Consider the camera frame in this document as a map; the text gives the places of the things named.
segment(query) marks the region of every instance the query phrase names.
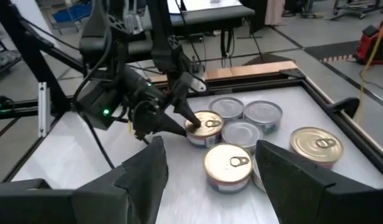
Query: tuna can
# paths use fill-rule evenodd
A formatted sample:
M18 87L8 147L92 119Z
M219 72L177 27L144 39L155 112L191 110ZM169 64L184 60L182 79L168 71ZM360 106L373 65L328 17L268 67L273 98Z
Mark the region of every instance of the tuna can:
M256 142L263 139L263 131L252 121L238 119L229 121L222 129L222 140L243 147L255 154Z
M311 127L295 130L291 134L290 145L297 154L329 169L341 158L344 151L336 136Z
M254 101L244 109L244 118L255 122L264 134L271 134L280 127L283 110L269 101Z
M260 190L262 190L266 193L265 186L263 186L262 178L260 177L258 163L256 161L256 158L252 158L252 167L253 167L253 172L252 172L253 183L256 186L258 186L258 188L260 188Z
M224 122L228 122L242 118L244 104L235 98L224 97L212 101L209 104L209 110L215 111L223 118Z
M209 185L221 193L236 193L249 182L252 171L250 154L240 146L220 143L205 156L204 167Z
M199 128L190 121L184 123L188 140L195 147L209 148L220 142L223 119L213 111L198 111L195 116L201 121Z

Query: wooden board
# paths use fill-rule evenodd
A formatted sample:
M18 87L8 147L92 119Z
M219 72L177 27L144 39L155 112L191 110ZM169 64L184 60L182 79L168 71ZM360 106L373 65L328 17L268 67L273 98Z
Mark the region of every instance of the wooden board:
M206 80L230 79L245 76L263 75L268 73L276 73L280 70L298 68L294 62L275 62L264 63L260 65L248 65L241 67L221 68L205 73ZM165 83L167 78L165 75L150 78L154 83Z

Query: pull tab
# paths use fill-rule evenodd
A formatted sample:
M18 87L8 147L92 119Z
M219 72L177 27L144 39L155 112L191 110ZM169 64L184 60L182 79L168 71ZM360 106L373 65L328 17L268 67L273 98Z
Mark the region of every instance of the pull tab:
M327 149L336 145L336 141L333 139L317 139L316 145L322 149Z
M230 165L234 167L243 166L249 163L249 159L246 157L234 156L230 158Z
M208 120L205 122L205 126L208 128L219 127L220 125L222 125L220 121Z

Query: red machine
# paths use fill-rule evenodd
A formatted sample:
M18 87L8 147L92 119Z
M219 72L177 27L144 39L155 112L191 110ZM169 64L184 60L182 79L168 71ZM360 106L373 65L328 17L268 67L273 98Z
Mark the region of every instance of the red machine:
M360 46L357 48L356 53L353 55L357 63L363 64L363 65L367 63L371 55L371 52L374 48L374 45L376 44L379 31L382 28L382 26L383 26L383 21L381 22L378 28L374 26L369 26L363 30L363 36L361 37L361 40L360 40ZM383 65L383 37L379 44L377 53L374 56L372 64Z

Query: gold can lid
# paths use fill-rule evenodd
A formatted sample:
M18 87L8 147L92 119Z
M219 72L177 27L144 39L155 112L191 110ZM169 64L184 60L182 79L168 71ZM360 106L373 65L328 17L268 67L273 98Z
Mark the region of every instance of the gold can lid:
M223 119L216 112L198 111L195 112L195 116L201 121L201 126L199 128L194 127L194 125L188 120L184 123L186 131L193 136L212 136L219 133L223 128Z
M291 134L290 144L301 156L322 163L336 162L343 145L333 134L319 128L305 127Z
M204 166L209 177L225 183L238 182L252 171L250 154L228 143L213 146L205 156Z

